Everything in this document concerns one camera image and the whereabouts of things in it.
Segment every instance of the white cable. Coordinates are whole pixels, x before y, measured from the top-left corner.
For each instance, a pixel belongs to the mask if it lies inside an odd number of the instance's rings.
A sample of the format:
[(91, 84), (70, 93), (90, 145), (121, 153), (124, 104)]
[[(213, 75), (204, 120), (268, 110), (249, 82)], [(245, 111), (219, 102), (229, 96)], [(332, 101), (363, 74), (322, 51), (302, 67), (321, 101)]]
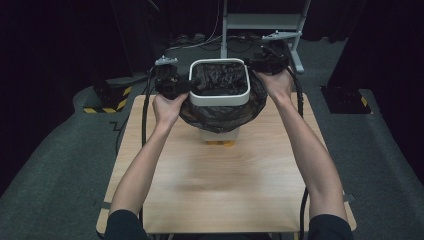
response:
[(237, 7), (237, 11), (236, 11), (236, 13), (239, 13), (240, 6), (241, 6), (241, 2), (243, 2), (243, 0), (240, 0), (240, 2), (239, 2), (239, 6)]
[(219, 39), (219, 38), (221, 38), (222, 37), (222, 35), (219, 35), (218, 37), (216, 37), (215, 39), (212, 39), (211, 40), (211, 38), (213, 37), (213, 35), (215, 34), (215, 31), (216, 31), (216, 27), (218, 26), (218, 20), (219, 20), (219, 3), (220, 3), (220, 1), (221, 0), (218, 0), (218, 12), (217, 12), (217, 14), (216, 14), (216, 21), (215, 21), (215, 28), (213, 29), (213, 32), (212, 32), (212, 34), (211, 34), (211, 36), (208, 38), (208, 40), (206, 40), (205, 42), (203, 42), (203, 43), (199, 43), (199, 44), (195, 44), (195, 45), (191, 45), (191, 46), (185, 46), (185, 47), (171, 47), (171, 48), (168, 48), (168, 49), (166, 49), (165, 51), (168, 51), (168, 50), (174, 50), (174, 49), (180, 49), (180, 48), (194, 48), (194, 47), (199, 47), (199, 46), (202, 46), (202, 45), (205, 45), (205, 44), (208, 44), (208, 43), (210, 43), (210, 42), (213, 42), (213, 41), (216, 41), (217, 39)]

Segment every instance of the black bag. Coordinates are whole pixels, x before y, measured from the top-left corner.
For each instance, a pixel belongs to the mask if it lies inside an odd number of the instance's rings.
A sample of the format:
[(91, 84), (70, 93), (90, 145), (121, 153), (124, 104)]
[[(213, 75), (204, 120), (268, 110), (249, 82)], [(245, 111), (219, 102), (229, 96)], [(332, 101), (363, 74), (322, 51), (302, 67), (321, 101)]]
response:
[[(194, 94), (201, 96), (239, 95), (247, 90), (244, 64), (202, 63), (195, 66), (198, 81)], [(239, 106), (207, 106), (192, 104), (187, 98), (181, 106), (180, 117), (188, 124), (214, 133), (230, 132), (255, 119), (265, 107), (267, 91), (260, 79), (249, 70), (250, 96)]]

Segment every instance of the wooden table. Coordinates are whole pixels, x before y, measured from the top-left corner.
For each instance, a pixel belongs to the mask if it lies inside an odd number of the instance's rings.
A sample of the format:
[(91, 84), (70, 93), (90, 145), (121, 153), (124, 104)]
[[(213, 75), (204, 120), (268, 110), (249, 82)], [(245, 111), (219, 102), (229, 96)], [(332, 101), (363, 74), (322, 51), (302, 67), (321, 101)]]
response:
[[(296, 94), (292, 100), (296, 103)], [(144, 96), (134, 100), (105, 203), (112, 201), (122, 175), (140, 149), (143, 102)], [(304, 118), (323, 141), (306, 96)], [(147, 136), (154, 124), (150, 106)], [(178, 119), (144, 204), (144, 228), (148, 233), (298, 232), (304, 188), (271, 99), (255, 120), (240, 128), (232, 147), (208, 145), (197, 128)], [(345, 205), (349, 224), (355, 229), (352, 211)], [(102, 208), (97, 222), (100, 234), (106, 229), (107, 216), (108, 209)]]

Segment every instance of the dark background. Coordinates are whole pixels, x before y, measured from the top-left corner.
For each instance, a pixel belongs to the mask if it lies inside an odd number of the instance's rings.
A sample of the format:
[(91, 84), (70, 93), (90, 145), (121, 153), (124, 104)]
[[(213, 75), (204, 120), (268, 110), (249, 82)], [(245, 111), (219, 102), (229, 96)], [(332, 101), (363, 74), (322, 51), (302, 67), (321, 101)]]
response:
[[(0, 102), (5, 116), (0, 193), (40, 142), (73, 114), (77, 92), (148, 70), (178, 34), (212, 34), (218, 0), (154, 2), (160, 12), (144, 0), (0, 3)], [(292, 13), (303, 7), (295, 0), (228, 2), (229, 12), (240, 13)], [(373, 91), (396, 142), (422, 180), (424, 22), (419, 6), (418, 0), (313, 0), (302, 38), (333, 42), (350, 36), (331, 83)], [(221, 34), (221, 24), (219, 20), (215, 35)]]

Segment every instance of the white container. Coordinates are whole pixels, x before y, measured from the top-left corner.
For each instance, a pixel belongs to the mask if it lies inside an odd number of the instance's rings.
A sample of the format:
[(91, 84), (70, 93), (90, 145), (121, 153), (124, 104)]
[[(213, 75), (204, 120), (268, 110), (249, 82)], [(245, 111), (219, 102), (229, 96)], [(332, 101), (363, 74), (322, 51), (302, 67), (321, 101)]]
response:
[[(198, 60), (191, 64), (189, 80), (192, 80), (193, 77), (193, 68), (197, 64), (201, 63), (241, 63), (244, 65), (244, 62), (237, 58), (226, 58), (226, 59), (204, 59)], [(231, 95), (231, 96), (199, 96), (190, 92), (190, 101), (199, 107), (207, 106), (240, 106), (249, 101), (250, 97), (250, 81), (249, 73), (247, 67), (244, 65), (244, 70), (246, 72), (246, 81), (247, 81), (247, 90), (240, 95)], [(238, 137), (240, 128), (236, 128), (231, 132), (227, 133), (213, 133), (200, 129), (200, 138), (203, 141), (235, 141)]]
[[(237, 58), (226, 58), (226, 59), (203, 59), (197, 60), (190, 66), (190, 74), (189, 80), (192, 80), (193, 76), (193, 68), (197, 64), (201, 63), (241, 63), (244, 65), (244, 62)], [(231, 96), (199, 96), (190, 92), (190, 102), (199, 107), (206, 106), (240, 106), (249, 101), (250, 97), (250, 81), (249, 81), (249, 73), (247, 72), (247, 67), (244, 66), (244, 70), (246, 71), (246, 81), (247, 81), (247, 90), (243, 94), (240, 95), (231, 95)]]
[(206, 130), (200, 130), (200, 138), (203, 141), (235, 141), (238, 137), (240, 128), (236, 128), (227, 133), (213, 133)]

